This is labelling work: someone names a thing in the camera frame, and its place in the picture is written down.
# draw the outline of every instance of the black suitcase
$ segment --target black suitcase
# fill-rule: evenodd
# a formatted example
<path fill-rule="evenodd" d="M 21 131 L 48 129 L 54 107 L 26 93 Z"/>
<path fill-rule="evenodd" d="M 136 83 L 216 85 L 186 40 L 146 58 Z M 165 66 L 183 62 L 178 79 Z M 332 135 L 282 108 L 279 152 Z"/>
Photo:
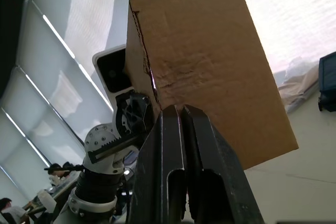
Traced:
<path fill-rule="evenodd" d="M 319 88 L 319 110 L 336 111 L 336 52 L 320 59 Z"/>

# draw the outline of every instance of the desk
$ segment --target desk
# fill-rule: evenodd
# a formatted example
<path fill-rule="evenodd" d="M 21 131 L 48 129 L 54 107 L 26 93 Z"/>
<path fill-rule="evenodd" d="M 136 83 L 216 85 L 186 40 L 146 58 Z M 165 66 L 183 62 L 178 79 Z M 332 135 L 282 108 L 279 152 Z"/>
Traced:
<path fill-rule="evenodd" d="M 316 92 L 289 120 L 299 149 L 245 171 L 266 223 L 336 221 L 336 112 Z"/>

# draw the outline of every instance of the cardboard box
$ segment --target cardboard box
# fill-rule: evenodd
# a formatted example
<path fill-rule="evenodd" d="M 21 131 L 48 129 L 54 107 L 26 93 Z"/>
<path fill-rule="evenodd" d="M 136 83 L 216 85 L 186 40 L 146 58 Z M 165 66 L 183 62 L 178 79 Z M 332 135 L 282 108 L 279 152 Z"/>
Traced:
<path fill-rule="evenodd" d="M 126 71 L 155 116 L 202 109 L 245 169 L 298 148 L 245 0 L 129 4 Z"/>

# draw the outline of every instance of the white plastic bag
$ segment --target white plastic bag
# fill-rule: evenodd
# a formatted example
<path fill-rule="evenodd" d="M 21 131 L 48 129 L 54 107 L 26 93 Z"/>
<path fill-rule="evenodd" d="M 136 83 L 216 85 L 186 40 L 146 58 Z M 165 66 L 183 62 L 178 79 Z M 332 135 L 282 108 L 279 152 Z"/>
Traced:
<path fill-rule="evenodd" d="M 289 64 L 278 87 L 286 112 L 290 113 L 318 89 L 318 61 L 297 57 Z"/>

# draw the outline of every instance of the black cylinder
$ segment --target black cylinder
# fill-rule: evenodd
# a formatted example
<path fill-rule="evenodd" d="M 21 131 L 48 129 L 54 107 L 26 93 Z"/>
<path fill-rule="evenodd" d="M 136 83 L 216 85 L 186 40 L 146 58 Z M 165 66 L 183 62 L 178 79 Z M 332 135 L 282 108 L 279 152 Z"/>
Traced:
<path fill-rule="evenodd" d="M 75 194 L 91 203 L 108 203 L 114 200 L 122 174 L 107 175 L 85 169 L 80 173 Z"/>

